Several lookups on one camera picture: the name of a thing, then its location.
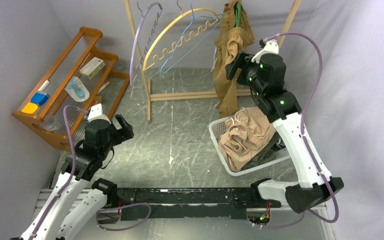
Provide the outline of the tan brown shorts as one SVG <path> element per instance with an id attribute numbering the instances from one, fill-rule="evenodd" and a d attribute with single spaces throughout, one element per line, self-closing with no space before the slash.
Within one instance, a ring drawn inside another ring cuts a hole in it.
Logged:
<path id="1" fill-rule="evenodd" d="M 242 6 L 240 26 L 235 27 L 235 5 L 241 0 L 231 0 L 224 5 L 219 38 L 214 42 L 216 63 L 213 70 L 215 93 L 219 99 L 217 109 L 219 118 L 233 115 L 239 110 L 237 101 L 237 78 L 227 80 L 225 66 L 236 55 L 255 42 L 254 33 L 247 12 Z"/>

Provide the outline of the green hanger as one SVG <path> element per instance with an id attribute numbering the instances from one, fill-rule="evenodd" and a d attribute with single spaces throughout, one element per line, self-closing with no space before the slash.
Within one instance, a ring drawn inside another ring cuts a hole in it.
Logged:
<path id="1" fill-rule="evenodd" d="M 235 13 L 235 27 L 239 27 L 241 24 L 242 3 L 239 1 L 234 7 Z"/>

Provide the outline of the beige shorts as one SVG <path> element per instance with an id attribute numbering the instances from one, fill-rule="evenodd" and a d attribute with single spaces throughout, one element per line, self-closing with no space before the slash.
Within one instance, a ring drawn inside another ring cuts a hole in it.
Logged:
<path id="1" fill-rule="evenodd" d="M 238 172 L 258 154 L 277 133 L 258 107 L 243 107 L 225 122 L 226 132 L 219 138 L 221 151 L 229 167 Z"/>

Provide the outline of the olive green shorts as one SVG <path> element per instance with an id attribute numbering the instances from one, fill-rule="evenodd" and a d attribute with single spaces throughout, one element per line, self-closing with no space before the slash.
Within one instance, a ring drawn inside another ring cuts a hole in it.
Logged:
<path id="1" fill-rule="evenodd" d="M 256 154 L 248 163 L 246 163 L 241 171 L 251 169 L 257 166 L 260 166 L 265 163 L 269 163 L 276 159 L 275 154 L 278 151 L 281 151 L 286 148 L 282 138 L 276 132 L 273 137 L 270 139 L 268 144 L 258 153 Z"/>

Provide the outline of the lilac plastic hanger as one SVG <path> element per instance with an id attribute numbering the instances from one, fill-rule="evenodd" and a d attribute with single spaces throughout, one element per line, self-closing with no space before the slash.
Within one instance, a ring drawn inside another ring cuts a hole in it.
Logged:
<path id="1" fill-rule="evenodd" d="M 138 10 L 140 19 L 136 27 L 133 29 L 133 45 L 131 48 L 130 61 L 129 61 L 129 83 L 133 86 L 137 79 L 137 74 L 144 66 L 145 55 L 149 52 L 151 43 L 154 40 L 154 35 L 159 24 L 159 20 L 163 13 L 163 5 L 159 1 L 150 3 L 147 7 L 142 7 L 140 1 L 136 1 L 136 8 Z M 140 42 L 145 40 L 145 35 L 142 33 L 144 25 L 151 23 L 152 26 L 145 27 L 148 30 L 146 46 L 141 48 Z"/>

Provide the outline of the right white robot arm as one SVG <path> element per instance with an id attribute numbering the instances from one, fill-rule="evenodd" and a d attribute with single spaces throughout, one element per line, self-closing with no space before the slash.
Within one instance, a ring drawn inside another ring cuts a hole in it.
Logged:
<path id="1" fill-rule="evenodd" d="M 295 167 L 295 182 L 261 180 L 250 193 L 250 202 L 262 207 L 268 200 L 285 202 L 300 214 L 331 199 L 344 188 L 341 177 L 332 176 L 318 155 L 302 123 L 303 111 L 295 95 L 284 87 L 286 64 L 275 53 L 261 56 L 239 52 L 226 69 L 226 77 L 237 77 L 250 88 L 257 107 L 283 140 Z"/>

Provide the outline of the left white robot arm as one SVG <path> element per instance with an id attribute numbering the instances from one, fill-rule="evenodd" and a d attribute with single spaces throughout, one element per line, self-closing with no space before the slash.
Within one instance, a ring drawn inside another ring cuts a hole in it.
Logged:
<path id="1" fill-rule="evenodd" d="M 115 119 L 120 129 L 106 119 L 89 122 L 84 139 L 75 147 L 78 152 L 68 155 L 51 195 L 18 239 L 72 240 L 98 210 L 120 206 L 117 185 L 99 178 L 91 184 L 84 199 L 72 207 L 114 146 L 134 137 L 132 125 L 121 114 L 115 115 Z"/>

